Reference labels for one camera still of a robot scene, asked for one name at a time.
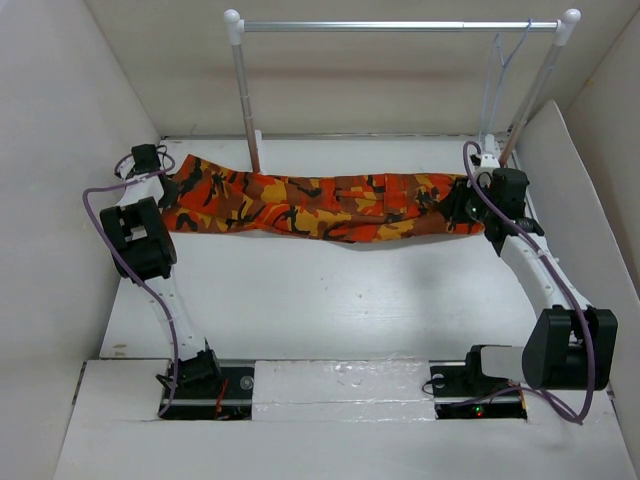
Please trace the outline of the orange camouflage trousers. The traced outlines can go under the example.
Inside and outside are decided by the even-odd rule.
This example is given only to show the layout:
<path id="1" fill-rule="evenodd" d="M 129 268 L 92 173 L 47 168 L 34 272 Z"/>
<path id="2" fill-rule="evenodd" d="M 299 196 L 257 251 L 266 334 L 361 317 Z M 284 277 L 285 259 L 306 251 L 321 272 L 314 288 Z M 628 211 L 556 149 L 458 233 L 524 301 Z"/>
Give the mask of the orange camouflage trousers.
<path id="1" fill-rule="evenodd" d="M 171 232 L 251 230 L 341 243 L 431 234 L 475 235 L 482 224 L 442 213 L 456 174 L 292 177 L 236 171 L 194 155 L 174 175 L 178 194 L 162 218 Z"/>

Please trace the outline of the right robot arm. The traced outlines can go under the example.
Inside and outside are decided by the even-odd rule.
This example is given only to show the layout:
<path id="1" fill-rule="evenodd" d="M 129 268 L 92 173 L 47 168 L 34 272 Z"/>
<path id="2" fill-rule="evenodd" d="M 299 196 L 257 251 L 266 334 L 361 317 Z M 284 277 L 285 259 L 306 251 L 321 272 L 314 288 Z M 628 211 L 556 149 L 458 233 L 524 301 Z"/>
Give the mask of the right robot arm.
<path id="1" fill-rule="evenodd" d="M 456 226 L 481 225 L 522 286 L 537 322 L 524 347 L 526 383 L 536 389 L 604 389 L 618 321 L 577 292 L 552 256 L 540 224 L 525 214 L 529 180 L 512 168 L 470 171 L 439 204 Z"/>

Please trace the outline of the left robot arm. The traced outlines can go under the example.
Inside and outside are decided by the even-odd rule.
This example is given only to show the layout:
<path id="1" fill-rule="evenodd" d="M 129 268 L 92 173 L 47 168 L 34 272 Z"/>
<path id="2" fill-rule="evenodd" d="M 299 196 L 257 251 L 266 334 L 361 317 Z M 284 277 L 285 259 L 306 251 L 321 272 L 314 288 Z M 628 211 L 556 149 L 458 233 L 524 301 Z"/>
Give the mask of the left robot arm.
<path id="1" fill-rule="evenodd" d="M 173 277 L 177 253 L 162 219 L 163 208 L 177 195 L 159 148 L 131 148 L 115 168 L 124 182 L 116 205 L 100 211 L 98 222 L 119 274 L 149 295 L 172 352 L 168 373 L 158 380 L 171 396 L 205 398 L 221 393 L 225 379 L 206 337 L 189 317 Z"/>

